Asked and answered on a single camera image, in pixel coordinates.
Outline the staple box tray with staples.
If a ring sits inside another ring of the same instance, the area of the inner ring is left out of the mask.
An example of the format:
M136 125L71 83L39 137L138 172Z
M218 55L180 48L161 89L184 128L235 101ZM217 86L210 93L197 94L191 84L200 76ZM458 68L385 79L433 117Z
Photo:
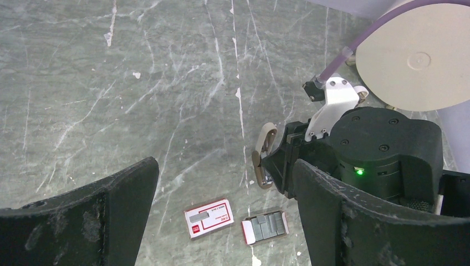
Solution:
M286 214L281 210L247 217L241 225L245 243L249 246L272 241L290 233Z

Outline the beige stapler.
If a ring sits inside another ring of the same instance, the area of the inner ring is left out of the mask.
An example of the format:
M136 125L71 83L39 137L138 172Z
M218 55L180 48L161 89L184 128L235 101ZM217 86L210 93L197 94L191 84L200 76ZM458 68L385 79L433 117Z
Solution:
M263 158L271 153L277 132L278 129L272 122L264 124L258 136L254 151L252 152L252 164L257 184L264 190L272 187L273 179L262 167L261 162Z

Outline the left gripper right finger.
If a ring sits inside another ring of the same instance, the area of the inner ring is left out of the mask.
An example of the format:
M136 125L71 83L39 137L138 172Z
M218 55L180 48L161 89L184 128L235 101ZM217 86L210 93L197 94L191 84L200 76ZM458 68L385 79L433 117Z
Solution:
M468 265L469 176L444 172L442 212L384 201L297 160L294 190L312 265Z

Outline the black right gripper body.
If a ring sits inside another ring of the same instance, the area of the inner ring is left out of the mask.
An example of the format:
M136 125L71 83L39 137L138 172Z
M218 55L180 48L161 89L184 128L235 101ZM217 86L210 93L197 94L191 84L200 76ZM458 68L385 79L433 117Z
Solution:
M277 189L295 197L293 167L303 160L382 200L452 217L469 216L469 175L443 168L441 128L400 112L361 107L330 132L305 140L307 124L286 125L279 147L260 165Z

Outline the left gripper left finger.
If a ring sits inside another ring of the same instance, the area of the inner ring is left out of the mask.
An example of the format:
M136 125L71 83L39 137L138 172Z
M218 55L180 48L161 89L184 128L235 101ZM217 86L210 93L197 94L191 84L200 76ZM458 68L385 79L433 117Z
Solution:
M158 176L147 157L72 191L1 209L1 264L134 265Z

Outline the red staple box sleeve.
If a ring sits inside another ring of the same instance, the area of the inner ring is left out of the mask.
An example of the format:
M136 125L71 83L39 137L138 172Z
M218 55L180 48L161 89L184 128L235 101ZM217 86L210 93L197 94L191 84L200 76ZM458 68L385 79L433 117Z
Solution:
M201 204L183 213L191 239L205 236L234 223L231 204L226 198Z

